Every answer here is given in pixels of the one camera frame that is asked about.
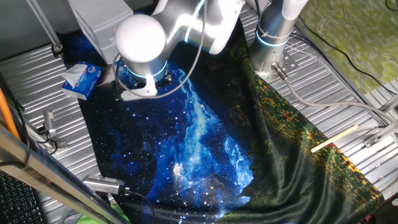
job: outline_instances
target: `green cloth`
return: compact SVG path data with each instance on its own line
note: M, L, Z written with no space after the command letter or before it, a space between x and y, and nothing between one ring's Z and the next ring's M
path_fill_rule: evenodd
M128 222L130 221L129 218L122 212L120 215L125 218ZM77 224L96 224L97 222L94 222L92 219L87 218L87 216L83 215L80 220L78 221Z
M398 12L388 10L385 0L309 0L301 16L311 30L346 52L361 70L382 84L398 78ZM395 0L389 6L396 8ZM301 30L362 92L379 88L370 77L356 71L345 56L305 29Z

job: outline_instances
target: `blue tissue box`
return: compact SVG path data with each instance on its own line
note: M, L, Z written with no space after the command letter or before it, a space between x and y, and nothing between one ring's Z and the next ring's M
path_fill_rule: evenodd
M72 86L65 81L62 86L62 90L68 95L75 96L82 100L87 100L100 78L102 70L98 66L86 62L79 61L77 64L87 65L86 70L81 74L81 77L76 82L74 89L72 89Z

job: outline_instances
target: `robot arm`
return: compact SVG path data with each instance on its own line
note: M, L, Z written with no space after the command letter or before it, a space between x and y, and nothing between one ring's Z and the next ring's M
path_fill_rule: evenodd
M179 42L199 45L205 1L208 2L202 49L218 54L235 27L243 0L160 0L151 16L134 15L121 23L115 43L135 80L153 87L152 82L166 75L167 59ZM271 70L272 63L283 57L284 44L307 1L274 0L265 8L252 46L257 74Z
M203 50L218 54L225 47L239 13L242 0L207 0L208 12ZM153 15L135 15L119 26L116 47L137 79L148 75L163 77L162 68L175 46L185 41L198 45L202 32L205 0L161 0Z

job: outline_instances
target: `white box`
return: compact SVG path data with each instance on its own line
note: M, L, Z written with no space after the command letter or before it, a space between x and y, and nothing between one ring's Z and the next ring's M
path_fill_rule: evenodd
M118 53L114 33L120 23L134 13L123 0L68 0L88 40L111 64Z

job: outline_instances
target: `slotted metal surface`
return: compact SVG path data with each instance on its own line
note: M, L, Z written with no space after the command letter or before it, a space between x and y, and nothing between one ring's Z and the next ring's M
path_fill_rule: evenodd
M258 22L257 12L247 4L243 7L240 18L248 45L251 45ZM287 45L289 54L298 63L298 69L289 74L289 79L302 98L314 103L359 101L357 95L350 92L343 84L336 71L309 45L296 39L290 39ZM398 192L398 145L395 139L388 137L369 149L365 147L363 142L380 130L379 122L368 111L352 106L307 107L297 101L282 80L274 80L270 84L328 138L358 124L359 128L354 133L341 138L335 144L383 193L384 198L389 198ZM387 87L398 92L396 80ZM379 88L366 97L378 108L392 96L386 90ZM398 118L395 112L389 114L395 119Z
M254 31L258 21L255 10L245 5L241 12L241 20L248 44L251 44L255 38ZM289 78L300 96L319 103L358 101L342 84L337 73L324 66L319 56L314 57L317 54L307 44L290 39L288 45L302 51L288 48L289 54L298 63L298 70L289 74ZM50 45L0 62L0 71L16 98L26 108L24 115L32 125L41 126L44 122L43 110L53 110L57 134L52 138L68 143L68 148L60 149L54 157L80 179L88 174L99 175L93 146L78 101L65 95L60 89L64 82L61 75L66 72L66 68L61 59L52 55ZM398 145L393 138L387 138L369 149L363 144L368 137L379 131L377 127L380 124L371 114L360 108L347 106L309 108L298 103L281 80L276 80L271 85L328 137L353 124L359 124L355 133L335 144L385 198L398 192ZM392 82L391 85L394 90L398 82ZM382 93L383 90L372 93L379 104L389 99L383 100L382 96L385 95ZM65 206L44 194L40 194L40 198L48 221L59 221Z
M25 118L36 128L43 125L43 110L54 112L57 133L53 140L66 141L67 149L59 149L53 156L79 179L99 175L93 146L78 101L61 90L66 72L62 59L55 58L51 45L0 62L9 88L25 108ZM44 213L49 223L56 223L66 206L40 193Z

